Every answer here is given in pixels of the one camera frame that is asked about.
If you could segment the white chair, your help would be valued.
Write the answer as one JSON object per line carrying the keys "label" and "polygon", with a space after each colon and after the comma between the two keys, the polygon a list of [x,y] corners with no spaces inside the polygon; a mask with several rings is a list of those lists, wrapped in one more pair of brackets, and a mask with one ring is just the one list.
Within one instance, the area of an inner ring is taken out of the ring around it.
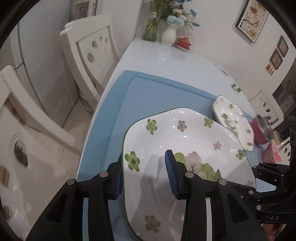
{"label": "white chair", "polygon": [[119,62],[110,18],[105,14],[71,21],[60,40],[81,96],[93,112]]}
{"label": "white chair", "polygon": [[38,107],[12,66],[1,70],[1,218],[15,240],[26,240],[71,170],[50,154],[21,123],[27,114],[52,141],[75,154],[82,145]]}
{"label": "white chair", "polygon": [[289,166],[291,157],[290,138],[284,140],[277,148],[279,149],[281,163]]}
{"label": "white chair", "polygon": [[267,118],[273,130],[283,122],[283,112],[268,91],[260,90],[249,102],[256,114]]}

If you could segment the white chair far left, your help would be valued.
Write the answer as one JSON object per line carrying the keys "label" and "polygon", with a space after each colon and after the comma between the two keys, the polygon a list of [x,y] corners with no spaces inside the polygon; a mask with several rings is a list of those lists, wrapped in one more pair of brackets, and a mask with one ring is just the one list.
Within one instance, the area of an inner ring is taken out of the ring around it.
{"label": "white chair far left", "polygon": [[105,14],[71,21],[60,40],[81,96],[93,112],[119,62],[110,18]]}

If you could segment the small framed picture lower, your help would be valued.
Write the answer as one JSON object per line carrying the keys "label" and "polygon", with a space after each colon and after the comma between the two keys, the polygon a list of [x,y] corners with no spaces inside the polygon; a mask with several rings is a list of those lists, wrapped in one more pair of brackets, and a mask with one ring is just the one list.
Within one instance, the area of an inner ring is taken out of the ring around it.
{"label": "small framed picture lower", "polygon": [[277,49],[274,50],[270,58],[270,62],[274,66],[275,70],[277,70],[281,66],[283,59]]}

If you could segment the red lidded tea cup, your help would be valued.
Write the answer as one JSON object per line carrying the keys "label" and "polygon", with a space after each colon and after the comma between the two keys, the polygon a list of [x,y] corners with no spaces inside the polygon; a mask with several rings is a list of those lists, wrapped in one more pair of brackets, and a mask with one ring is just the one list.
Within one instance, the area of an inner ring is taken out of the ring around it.
{"label": "red lidded tea cup", "polygon": [[191,45],[188,37],[178,38],[177,40],[177,46],[182,49],[190,50]]}

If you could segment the orange hanging wall ornaments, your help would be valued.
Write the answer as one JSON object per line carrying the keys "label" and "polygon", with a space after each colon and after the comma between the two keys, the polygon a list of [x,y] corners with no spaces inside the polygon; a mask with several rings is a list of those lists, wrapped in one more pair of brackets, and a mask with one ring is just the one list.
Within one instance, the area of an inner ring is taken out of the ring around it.
{"label": "orange hanging wall ornaments", "polygon": [[267,66],[266,66],[266,71],[269,73],[269,75],[271,76],[271,75],[273,75],[273,73],[274,73],[274,68],[273,68],[273,66],[269,63]]}

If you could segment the white chair near left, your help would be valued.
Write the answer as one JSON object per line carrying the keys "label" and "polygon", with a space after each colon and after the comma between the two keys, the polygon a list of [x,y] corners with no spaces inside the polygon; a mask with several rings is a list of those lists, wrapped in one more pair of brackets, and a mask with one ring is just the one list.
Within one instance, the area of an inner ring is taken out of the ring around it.
{"label": "white chair near left", "polygon": [[21,123],[27,114],[52,141],[75,154],[82,145],[38,107],[12,66],[1,70],[1,218],[15,240],[26,240],[71,170],[50,154]]}

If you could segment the white refrigerator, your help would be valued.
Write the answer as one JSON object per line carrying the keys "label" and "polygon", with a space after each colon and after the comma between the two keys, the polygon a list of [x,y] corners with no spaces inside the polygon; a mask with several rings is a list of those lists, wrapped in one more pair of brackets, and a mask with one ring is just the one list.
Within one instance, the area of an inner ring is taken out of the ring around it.
{"label": "white refrigerator", "polygon": [[22,20],[17,25],[18,44],[30,85],[44,112],[59,126],[78,98],[60,42],[63,23]]}

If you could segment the large floral square plate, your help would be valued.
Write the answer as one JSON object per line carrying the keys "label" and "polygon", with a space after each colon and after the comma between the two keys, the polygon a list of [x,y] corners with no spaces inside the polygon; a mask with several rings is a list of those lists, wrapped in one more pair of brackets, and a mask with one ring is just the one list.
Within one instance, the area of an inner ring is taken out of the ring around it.
{"label": "large floral square plate", "polygon": [[226,127],[189,108],[176,108],[138,120],[122,144],[125,217],[140,240],[180,240],[185,202],[171,192],[165,152],[207,180],[255,187],[238,138]]}

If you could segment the red steel bowl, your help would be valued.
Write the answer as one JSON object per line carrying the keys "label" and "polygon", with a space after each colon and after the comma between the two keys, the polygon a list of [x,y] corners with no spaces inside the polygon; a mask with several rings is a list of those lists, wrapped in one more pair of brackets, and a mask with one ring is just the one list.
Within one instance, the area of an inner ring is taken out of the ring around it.
{"label": "red steel bowl", "polygon": [[273,129],[266,117],[257,115],[251,122],[254,132],[254,140],[257,144],[263,145],[274,139]]}

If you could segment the white vase with blue flowers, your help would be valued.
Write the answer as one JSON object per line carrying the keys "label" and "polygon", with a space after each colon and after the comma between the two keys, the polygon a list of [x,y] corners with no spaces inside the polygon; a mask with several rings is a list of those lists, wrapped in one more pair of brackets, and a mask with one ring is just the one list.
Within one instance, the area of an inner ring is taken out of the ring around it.
{"label": "white vase with blue flowers", "polygon": [[195,22],[197,12],[194,9],[186,11],[184,8],[185,3],[191,1],[170,1],[169,5],[165,7],[162,12],[161,19],[164,20],[168,27],[162,33],[161,43],[167,47],[175,44],[177,39],[177,29],[182,27],[200,27],[200,24]]}

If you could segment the small floral square plate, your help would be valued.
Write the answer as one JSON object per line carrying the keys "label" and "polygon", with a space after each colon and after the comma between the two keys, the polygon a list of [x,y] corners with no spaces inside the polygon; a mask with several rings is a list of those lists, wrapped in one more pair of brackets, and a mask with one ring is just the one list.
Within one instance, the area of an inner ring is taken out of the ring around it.
{"label": "small floral square plate", "polygon": [[238,138],[243,150],[254,149],[254,132],[243,111],[226,97],[219,95],[212,104],[217,121]]}

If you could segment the white chair near right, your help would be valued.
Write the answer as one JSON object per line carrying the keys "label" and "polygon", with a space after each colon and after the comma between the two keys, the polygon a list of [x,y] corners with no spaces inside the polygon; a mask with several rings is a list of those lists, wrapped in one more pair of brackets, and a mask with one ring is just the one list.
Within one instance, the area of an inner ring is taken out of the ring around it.
{"label": "white chair near right", "polygon": [[289,166],[291,157],[290,138],[284,140],[277,148],[279,149],[281,163]]}

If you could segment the small framed picture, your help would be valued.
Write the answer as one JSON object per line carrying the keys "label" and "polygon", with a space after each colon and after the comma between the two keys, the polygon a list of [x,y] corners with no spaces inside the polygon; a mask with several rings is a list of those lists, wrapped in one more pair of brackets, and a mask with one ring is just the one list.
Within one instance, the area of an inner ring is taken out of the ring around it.
{"label": "small framed picture", "polygon": [[274,66],[275,70],[277,70],[281,66],[283,59],[277,49],[274,50],[270,58],[270,62]]}
{"label": "small framed picture", "polygon": [[283,36],[280,37],[277,47],[283,57],[287,55],[288,52],[288,45]]}

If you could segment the pink polka dot bowl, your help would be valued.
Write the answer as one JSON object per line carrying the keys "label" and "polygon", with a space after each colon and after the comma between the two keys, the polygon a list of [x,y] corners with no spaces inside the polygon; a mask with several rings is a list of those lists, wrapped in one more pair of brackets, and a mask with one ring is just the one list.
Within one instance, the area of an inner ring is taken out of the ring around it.
{"label": "pink polka dot bowl", "polygon": [[265,163],[274,163],[274,164],[278,164],[281,162],[281,157],[274,140],[271,140],[267,148],[263,151],[262,161]]}

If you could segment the white chair far right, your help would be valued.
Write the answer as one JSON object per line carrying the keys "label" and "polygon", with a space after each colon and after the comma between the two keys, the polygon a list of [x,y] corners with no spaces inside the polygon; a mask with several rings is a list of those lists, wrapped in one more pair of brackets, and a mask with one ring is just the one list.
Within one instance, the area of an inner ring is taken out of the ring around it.
{"label": "white chair far right", "polygon": [[273,130],[283,122],[283,112],[268,91],[260,90],[249,102],[256,114],[267,118]]}

